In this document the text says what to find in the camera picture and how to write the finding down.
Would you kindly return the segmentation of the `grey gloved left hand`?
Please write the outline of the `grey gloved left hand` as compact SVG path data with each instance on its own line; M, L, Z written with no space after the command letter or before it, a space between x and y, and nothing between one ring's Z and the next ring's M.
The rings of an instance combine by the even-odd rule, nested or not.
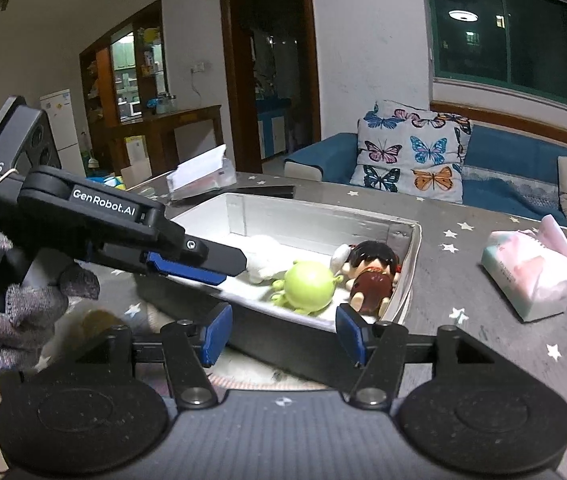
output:
M12 242L0 233L0 261L12 248ZM4 296L6 310L0 312L0 372L35 367L70 298L97 300L99 295L97 276L76 262L66 266L50 285L9 285Z

